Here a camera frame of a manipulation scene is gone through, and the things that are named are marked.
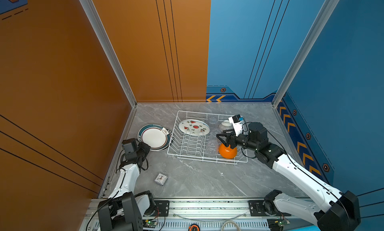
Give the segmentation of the watermelon pattern plate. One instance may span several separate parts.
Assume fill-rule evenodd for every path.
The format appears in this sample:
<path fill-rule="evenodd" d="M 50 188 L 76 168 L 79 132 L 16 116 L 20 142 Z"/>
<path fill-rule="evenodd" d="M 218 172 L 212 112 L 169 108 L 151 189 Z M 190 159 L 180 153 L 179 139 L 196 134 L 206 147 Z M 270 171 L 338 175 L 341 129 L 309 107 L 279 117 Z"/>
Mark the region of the watermelon pattern plate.
<path fill-rule="evenodd" d="M 190 136 L 205 136 L 210 133 L 210 127 L 203 121 L 187 119 L 178 124 L 179 130 Z"/>

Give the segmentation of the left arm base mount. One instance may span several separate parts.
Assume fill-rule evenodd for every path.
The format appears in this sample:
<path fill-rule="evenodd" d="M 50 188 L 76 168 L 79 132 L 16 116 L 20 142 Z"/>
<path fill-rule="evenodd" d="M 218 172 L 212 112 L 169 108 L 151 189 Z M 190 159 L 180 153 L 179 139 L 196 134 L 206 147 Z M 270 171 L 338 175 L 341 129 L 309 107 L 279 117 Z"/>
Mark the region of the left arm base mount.
<path fill-rule="evenodd" d="M 144 217 L 168 217 L 170 210 L 170 201 L 168 200 L 155 200 L 154 204 L 144 212 Z"/>

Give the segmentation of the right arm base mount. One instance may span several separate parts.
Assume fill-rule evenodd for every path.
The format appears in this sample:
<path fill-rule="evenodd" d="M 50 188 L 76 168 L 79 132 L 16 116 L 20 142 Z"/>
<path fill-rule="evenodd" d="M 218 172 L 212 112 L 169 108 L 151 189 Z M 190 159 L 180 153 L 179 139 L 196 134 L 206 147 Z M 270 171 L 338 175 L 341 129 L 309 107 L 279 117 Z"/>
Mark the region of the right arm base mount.
<path fill-rule="evenodd" d="M 275 205 L 269 201 L 249 200 L 248 205 L 252 217 L 291 216 L 291 214 L 278 211 Z"/>

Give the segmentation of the white wire dish rack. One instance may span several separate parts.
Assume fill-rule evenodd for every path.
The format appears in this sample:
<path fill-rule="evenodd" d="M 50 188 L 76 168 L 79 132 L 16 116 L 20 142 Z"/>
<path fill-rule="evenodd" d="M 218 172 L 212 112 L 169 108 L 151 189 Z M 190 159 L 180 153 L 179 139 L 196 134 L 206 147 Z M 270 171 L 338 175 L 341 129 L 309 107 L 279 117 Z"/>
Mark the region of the white wire dish rack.
<path fill-rule="evenodd" d="M 214 116 L 218 118 L 218 124 L 212 126 L 208 122 L 208 118 Z M 168 147 L 167 154 L 178 159 L 202 161 L 202 162 L 211 162 L 211 163 L 222 163 L 222 164 L 234 164 L 247 163 L 248 158 L 246 157 L 247 151 L 243 153 L 241 150 L 238 150 L 238 154 L 234 159 L 225 159 L 219 154 L 215 158 L 210 158 L 206 156 L 206 146 L 207 143 L 211 140 L 217 141 L 219 144 L 221 142 L 216 138 L 213 139 L 211 136 L 211 130 L 213 128 L 219 128 L 219 124 L 224 120 L 229 120 L 230 115 L 221 115 L 221 114 L 208 114 L 208 113 L 198 113 L 190 111 L 178 111 L 176 120 L 174 123 L 174 129 L 171 136 L 171 144 Z M 178 124 L 187 119 L 194 119 L 203 121 L 210 127 L 210 133 L 205 136 L 190 136 L 182 133 Z"/>

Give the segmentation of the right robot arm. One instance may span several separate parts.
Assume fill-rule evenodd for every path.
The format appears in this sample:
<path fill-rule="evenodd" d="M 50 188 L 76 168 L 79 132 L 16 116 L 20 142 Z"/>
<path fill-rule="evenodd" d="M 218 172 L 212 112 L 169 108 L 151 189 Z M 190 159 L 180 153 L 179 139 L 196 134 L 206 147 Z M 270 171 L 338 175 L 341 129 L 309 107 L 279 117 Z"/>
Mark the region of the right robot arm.
<path fill-rule="evenodd" d="M 227 148 L 253 151 L 258 161 L 286 177 L 311 199 L 307 202 L 273 190 L 264 198 L 267 214 L 290 214 L 321 231 L 353 231 L 360 225 L 360 205 L 355 194 L 341 192 L 300 166 L 282 147 L 269 141 L 268 130 L 261 123 L 250 123 L 247 134 L 237 132 L 238 127 L 234 124 L 233 129 L 217 134 L 218 140 Z"/>

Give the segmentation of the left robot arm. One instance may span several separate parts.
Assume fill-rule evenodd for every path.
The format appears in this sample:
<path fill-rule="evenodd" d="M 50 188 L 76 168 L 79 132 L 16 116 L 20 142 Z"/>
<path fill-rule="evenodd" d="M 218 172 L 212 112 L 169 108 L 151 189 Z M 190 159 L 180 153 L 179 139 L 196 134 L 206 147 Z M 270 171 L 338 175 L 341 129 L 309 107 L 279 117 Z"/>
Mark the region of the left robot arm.
<path fill-rule="evenodd" d="M 155 209 L 151 192 L 134 194 L 151 147 L 135 138 L 124 140 L 122 146 L 124 155 L 118 168 L 120 175 L 116 186 L 107 200 L 98 205 L 100 231 L 142 231 L 143 216 Z"/>

